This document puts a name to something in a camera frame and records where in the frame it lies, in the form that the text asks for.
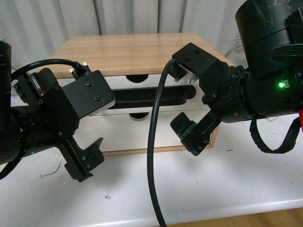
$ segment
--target black screw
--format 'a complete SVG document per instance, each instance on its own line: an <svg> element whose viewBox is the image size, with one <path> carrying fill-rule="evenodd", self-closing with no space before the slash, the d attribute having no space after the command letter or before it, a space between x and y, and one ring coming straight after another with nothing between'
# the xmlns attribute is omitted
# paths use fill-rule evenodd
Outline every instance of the black screw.
<svg viewBox="0 0 303 227"><path fill-rule="evenodd" d="M295 77L296 79L298 79L298 78L300 78L300 77L301 77L301 75L302 75L302 73L297 72L297 73L294 75L294 77Z"/></svg>

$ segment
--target cable connector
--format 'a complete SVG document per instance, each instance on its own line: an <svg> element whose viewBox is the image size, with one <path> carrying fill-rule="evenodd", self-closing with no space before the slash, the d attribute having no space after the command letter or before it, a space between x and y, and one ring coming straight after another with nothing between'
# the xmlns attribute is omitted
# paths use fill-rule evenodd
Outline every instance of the cable connector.
<svg viewBox="0 0 303 227"><path fill-rule="evenodd" d="M180 66L179 64L177 64L177 65L173 65L170 68L169 74L173 78L175 78L176 82L178 82L179 80L181 80L187 74L187 70L185 68L183 68L182 66Z"/></svg>
<svg viewBox="0 0 303 227"><path fill-rule="evenodd" d="M86 76L91 73L91 70L86 62L84 62L83 65L76 61L75 63L77 66L70 69L70 72L75 79L79 79L80 77Z"/></svg>

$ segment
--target black cable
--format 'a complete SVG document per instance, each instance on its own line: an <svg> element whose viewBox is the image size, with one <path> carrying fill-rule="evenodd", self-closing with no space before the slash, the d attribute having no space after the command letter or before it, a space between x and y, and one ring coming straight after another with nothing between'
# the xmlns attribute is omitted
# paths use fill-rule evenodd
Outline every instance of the black cable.
<svg viewBox="0 0 303 227"><path fill-rule="evenodd" d="M254 140L255 144L261 151L263 151L265 153L270 153L270 154L284 154L294 148L295 141L296 141L299 131L300 131L300 127L301 127L300 118L297 117L296 119L294 119L293 123L289 127L289 130L288 130L281 146L276 150L271 150L263 142L263 140L260 136L260 133L258 131L256 119L251 120L250 134L251 134L251 137Z"/></svg>
<svg viewBox="0 0 303 227"><path fill-rule="evenodd" d="M163 215L162 215L162 212L161 212L161 209L159 206L156 188L155 188L155 181L154 181L154 175L153 175L153 150L154 150L154 144L155 144L155 135L156 135L158 113L159 113L162 90L164 88L166 77L169 73L170 68L172 66L177 66L177 65L178 65L178 62L175 59L171 59L165 65L164 70L161 74L159 85L158 85L158 88L156 91L155 101L154 101L153 107L152 107L151 124L150 124L150 130L149 130L149 134L148 134L147 179L148 179L148 186L149 186L149 190L150 190L153 209L155 210L160 227L166 227L166 223L165 223L165 220L163 218Z"/></svg>
<svg viewBox="0 0 303 227"><path fill-rule="evenodd" d="M10 174L10 172L14 170L14 168L18 165L20 161L21 159L18 159L7 163L6 166L0 171L0 180Z"/></svg>
<svg viewBox="0 0 303 227"><path fill-rule="evenodd" d="M70 61L70 60L66 60L66 59L46 59L46 60L36 61L36 62L30 63L26 66L23 66L20 69L13 72L11 74L11 81L17 79L17 77L19 77L20 75L22 75L30 70L33 70L35 68L45 66L45 65L56 65L56 64L70 65L74 69L80 66L80 64L78 62Z"/></svg>

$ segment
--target red object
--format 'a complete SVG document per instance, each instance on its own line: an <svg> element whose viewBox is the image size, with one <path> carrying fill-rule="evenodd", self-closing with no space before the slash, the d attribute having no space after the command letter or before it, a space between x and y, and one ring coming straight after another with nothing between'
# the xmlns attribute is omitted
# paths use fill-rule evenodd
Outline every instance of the red object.
<svg viewBox="0 0 303 227"><path fill-rule="evenodd" d="M300 117L301 128L303 131L303 110L299 110L299 117Z"/></svg>

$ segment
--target white tabletop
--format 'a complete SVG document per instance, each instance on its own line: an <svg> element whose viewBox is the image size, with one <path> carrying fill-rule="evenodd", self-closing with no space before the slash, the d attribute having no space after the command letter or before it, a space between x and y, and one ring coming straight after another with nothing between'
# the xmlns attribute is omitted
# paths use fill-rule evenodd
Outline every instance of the white tabletop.
<svg viewBox="0 0 303 227"><path fill-rule="evenodd" d="M264 141L271 148L280 146L295 117L258 121ZM289 153L265 154L253 143L249 125L222 123L214 148L197 157L187 151L154 155L156 189L167 224L303 207L302 133ZM60 162L58 172L41 177L56 170ZM145 154L106 157L92 171L94 176L82 183L72 180L63 164L61 153L53 148L24 158L1 180L0 226L158 224L148 191Z"/></svg>

